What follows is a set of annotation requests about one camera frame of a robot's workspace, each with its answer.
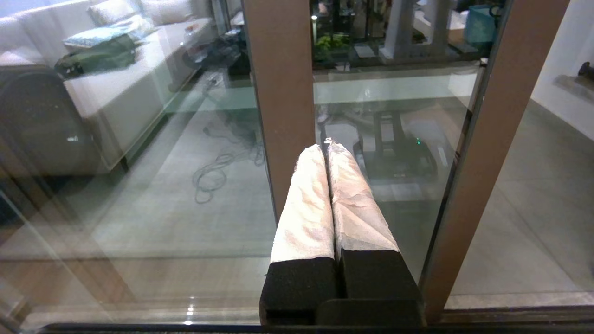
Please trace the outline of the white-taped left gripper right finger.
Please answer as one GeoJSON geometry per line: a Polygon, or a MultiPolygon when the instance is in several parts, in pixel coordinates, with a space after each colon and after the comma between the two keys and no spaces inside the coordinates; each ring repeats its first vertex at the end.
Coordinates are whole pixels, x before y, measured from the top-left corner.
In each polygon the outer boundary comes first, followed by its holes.
{"type": "Polygon", "coordinates": [[[327,325],[423,325],[420,290],[357,161],[330,141],[327,163],[340,290],[327,325]]]}

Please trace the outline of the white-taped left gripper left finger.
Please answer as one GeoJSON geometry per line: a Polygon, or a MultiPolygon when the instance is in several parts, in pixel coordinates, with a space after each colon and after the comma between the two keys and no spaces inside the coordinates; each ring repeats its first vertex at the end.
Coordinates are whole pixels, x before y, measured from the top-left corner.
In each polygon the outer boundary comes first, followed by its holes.
{"type": "Polygon", "coordinates": [[[335,227],[320,146],[296,162],[259,298],[261,325],[314,325],[316,311],[339,296],[335,227]]]}

